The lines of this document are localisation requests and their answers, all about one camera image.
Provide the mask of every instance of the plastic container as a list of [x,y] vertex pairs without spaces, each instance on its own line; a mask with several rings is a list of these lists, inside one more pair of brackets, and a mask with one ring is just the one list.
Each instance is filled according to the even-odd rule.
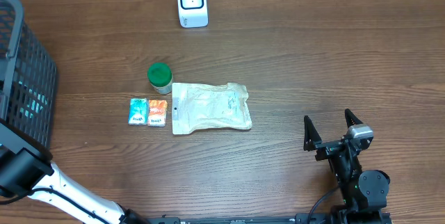
[[20,1],[0,0],[0,118],[47,149],[57,80],[56,64],[24,23]]
[[172,92],[172,70],[165,63],[154,63],[147,72],[148,80],[153,88],[160,94]]

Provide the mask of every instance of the plastic basket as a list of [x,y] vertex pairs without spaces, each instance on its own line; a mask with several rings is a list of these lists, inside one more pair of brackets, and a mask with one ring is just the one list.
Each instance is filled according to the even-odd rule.
[[20,1],[0,0],[0,118],[47,149],[57,80],[56,64],[24,23]]

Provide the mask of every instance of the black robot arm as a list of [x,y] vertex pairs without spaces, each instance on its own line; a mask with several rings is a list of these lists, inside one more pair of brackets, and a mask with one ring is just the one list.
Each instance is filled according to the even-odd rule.
[[341,139],[324,143],[314,124],[305,116],[304,150],[316,151],[316,160],[327,159],[343,195],[344,205],[333,206],[331,223],[390,223],[387,206],[389,176],[380,170],[362,171],[358,155],[373,140],[373,130],[349,109],[345,110],[348,131]]

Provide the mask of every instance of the green cap jar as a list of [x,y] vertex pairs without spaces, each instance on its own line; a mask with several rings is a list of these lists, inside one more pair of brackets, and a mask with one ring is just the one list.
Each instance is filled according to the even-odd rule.
[[160,94],[172,92],[172,70],[165,63],[153,63],[147,72],[148,80],[153,88]]

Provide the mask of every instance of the sealed pouch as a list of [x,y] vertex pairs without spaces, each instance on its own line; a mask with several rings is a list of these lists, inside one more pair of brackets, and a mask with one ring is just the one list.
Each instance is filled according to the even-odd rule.
[[164,127],[167,118],[167,101],[151,99],[148,101],[148,125],[151,127]]
[[252,128],[247,88],[237,83],[211,86],[173,83],[173,134],[190,134],[197,129]]
[[133,98],[130,100],[129,125],[146,125],[148,117],[148,100]]

